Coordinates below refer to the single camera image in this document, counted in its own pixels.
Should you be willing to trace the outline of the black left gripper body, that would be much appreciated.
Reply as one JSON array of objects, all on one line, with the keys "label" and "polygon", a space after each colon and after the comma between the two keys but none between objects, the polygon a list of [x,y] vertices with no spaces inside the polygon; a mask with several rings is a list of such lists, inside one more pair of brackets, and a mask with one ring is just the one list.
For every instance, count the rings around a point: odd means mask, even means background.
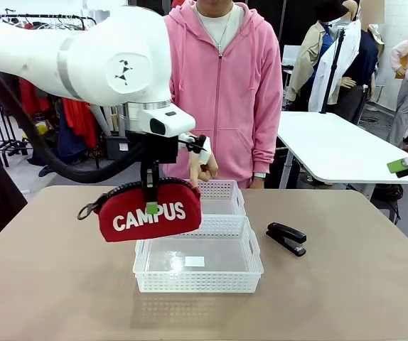
[{"label": "black left gripper body", "polygon": [[178,155],[178,137],[167,138],[154,134],[141,134],[129,132],[127,134],[130,163],[125,163],[129,168],[139,163],[143,169],[158,168],[160,164],[175,163]]}]

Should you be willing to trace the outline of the person's right hand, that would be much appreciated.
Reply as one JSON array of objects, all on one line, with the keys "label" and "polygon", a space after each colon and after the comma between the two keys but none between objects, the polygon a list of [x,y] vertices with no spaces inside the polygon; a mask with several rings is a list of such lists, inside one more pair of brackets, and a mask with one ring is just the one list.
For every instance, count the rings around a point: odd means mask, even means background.
[{"label": "person's right hand", "polygon": [[218,164],[213,154],[210,154],[207,163],[201,163],[198,154],[189,153],[188,171],[190,183],[194,188],[198,187],[198,182],[208,182],[218,175]]}]

